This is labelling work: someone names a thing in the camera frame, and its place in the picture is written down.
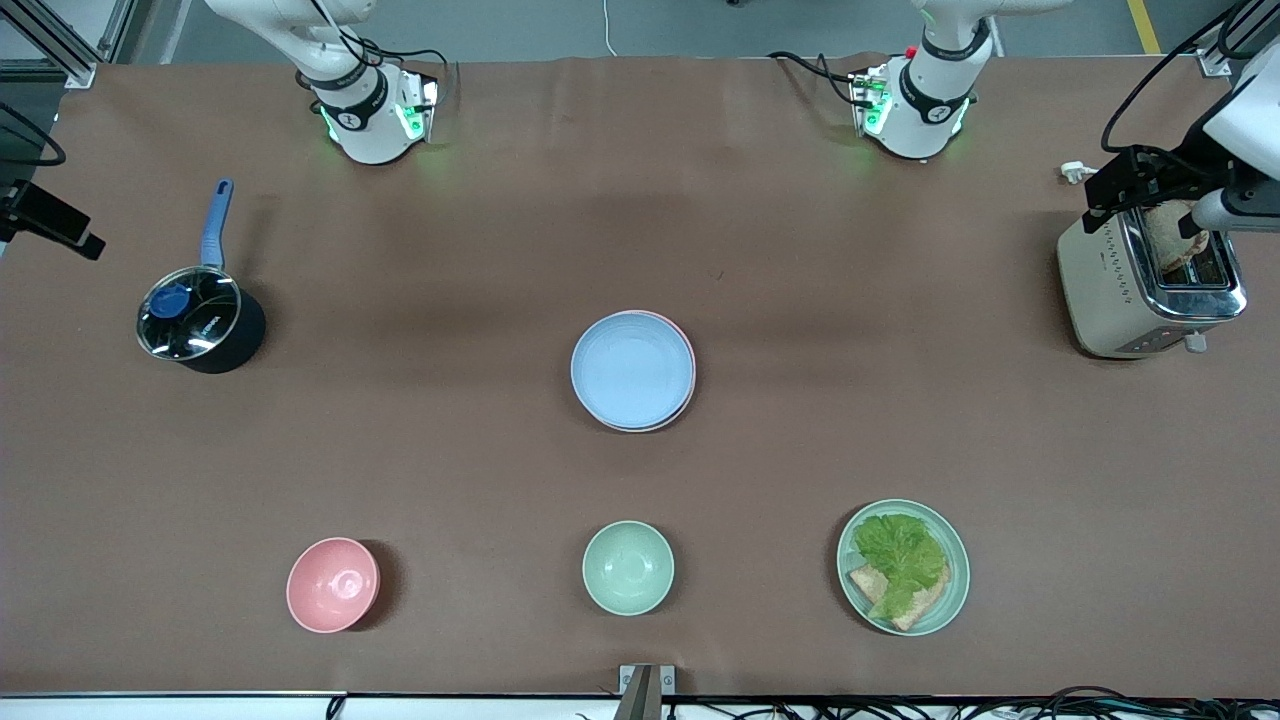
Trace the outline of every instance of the saucepan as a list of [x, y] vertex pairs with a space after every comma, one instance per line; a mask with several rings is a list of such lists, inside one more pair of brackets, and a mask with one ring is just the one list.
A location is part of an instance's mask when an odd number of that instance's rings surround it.
[[234, 183], [218, 181], [200, 240], [200, 265], [169, 273], [138, 307], [138, 343], [198, 373], [234, 370], [266, 336], [262, 306], [223, 269], [223, 225]]

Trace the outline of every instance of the stacked plates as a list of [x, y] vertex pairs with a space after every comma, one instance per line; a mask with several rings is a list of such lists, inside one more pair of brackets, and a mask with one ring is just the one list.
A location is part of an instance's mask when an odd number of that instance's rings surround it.
[[694, 397], [694, 346], [675, 323], [645, 310], [596, 322], [573, 348], [573, 392], [596, 420], [625, 433], [666, 427]]

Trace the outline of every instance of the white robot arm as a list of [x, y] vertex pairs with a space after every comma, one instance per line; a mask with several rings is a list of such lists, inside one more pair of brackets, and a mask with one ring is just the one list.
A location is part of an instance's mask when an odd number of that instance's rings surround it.
[[1057, 10], [1071, 0], [910, 0], [924, 15], [924, 37], [910, 58], [896, 56], [854, 78], [858, 131], [902, 158], [938, 154], [960, 132], [973, 83], [991, 58], [988, 18]]
[[370, 55], [351, 31], [376, 0], [205, 0], [283, 53], [320, 99], [329, 136], [357, 163], [389, 163], [430, 131], [438, 87]]

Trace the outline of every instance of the bowl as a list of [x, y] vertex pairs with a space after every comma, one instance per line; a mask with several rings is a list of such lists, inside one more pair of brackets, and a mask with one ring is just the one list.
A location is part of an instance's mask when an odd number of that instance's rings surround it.
[[570, 379], [579, 401], [604, 425], [650, 432], [675, 419], [692, 397], [692, 347], [662, 315], [614, 313], [582, 333]]
[[676, 556], [655, 528], [620, 520], [595, 533], [582, 555], [582, 583], [602, 609], [644, 615], [662, 603], [676, 580]]
[[312, 633], [337, 633], [356, 624], [378, 597], [378, 561], [351, 538], [323, 539], [289, 570], [289, 615]]
[[[923, 520], [929, 534], [942, 546], [942, 553], [946, 555], [947, 564], [951, 565], [951, 582], [942, 591], [942, 597], [905, 633], [895, 628], [888, 619], [872, 618], [872, 601], [849, 579], [849, 573], [867, 564], [867, 560], [858, 552], [858, 546], [854, 544], [854, 530], [868, 518], [879, 515], [909, 515]], [[946, 518], [932, 507], [910, 500], [881, 500], [863, 507], [849, 519], [849, 523], [845, 524], [845, 532], [840, 533], [840, 543], [836, 546], [836, 575], [840, 577], [840, 587], [845, 591], [845, 597], [849, 598], [854, 610], [876, 628], [893, 635], [918, 637], [941, 630], [955, 620], [964, 601], [969, 597], [969, 553], [965, 552], [960, 534], [951, 527], [951, 523], [947, 523]]]

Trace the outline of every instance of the white plug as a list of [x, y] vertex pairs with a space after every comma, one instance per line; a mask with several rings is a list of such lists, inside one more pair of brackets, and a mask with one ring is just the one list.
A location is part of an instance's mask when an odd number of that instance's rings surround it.
[[1070, 163], [1062, 163], [1062, 167], [1057, 169], [1059, 173], [1066, 178], [1066, 182], [1071, 184], [1080, 184], [1084, 178], [1096, 174], [1097, 168], [1091, 168], [1079, 160], [1071, 160]]

